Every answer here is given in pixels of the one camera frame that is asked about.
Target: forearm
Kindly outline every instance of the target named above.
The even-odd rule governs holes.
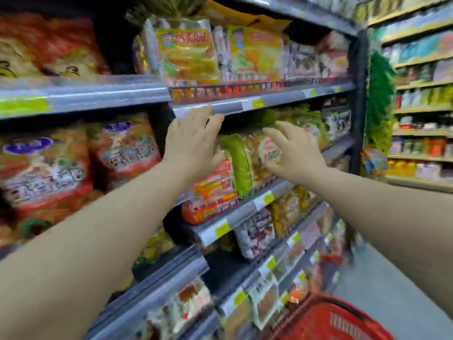
[[[453,315],[453,196],[328,169],[308,186]]]
[[[0,338],[81,338],[187,184],[172,165],[158,164],[5,259],[0,294],[9,310]]]

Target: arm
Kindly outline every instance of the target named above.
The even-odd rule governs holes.
[[[223,116],[207,123],[211,111],[173,121],[160,164],[0,263],[0,339],[86,334],[178,196],[223,160],[213,155]]]
[[[316,140],[297,126],[279,123],[265,132],[282,151],[274,173],[326,200],[366,240],[453,316],[453,196],[404,187],[328,168]]]

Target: purple oval logo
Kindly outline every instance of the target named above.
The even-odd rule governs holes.
[[[39,137],[29,142],[14,142],[3,146],[3,152],[24,155],[32,154],[40,150],[47,149],[54,141],[47,137]]]
[[[123,132],[130,128],[132,125],[133,122],[131,121],[119,121],[117,123],[107,124],[106,126],[104,126],[104,130],[113,133]]]

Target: floor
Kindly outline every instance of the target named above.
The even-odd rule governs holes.
[[[453,321],[370,245],[343,271],[334,294],[370,315],[397,340],[453,339]]]

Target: shopping basket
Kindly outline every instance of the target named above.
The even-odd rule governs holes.
[[[345,301],[314,294],[269,340],[393,340],[389,332]]]

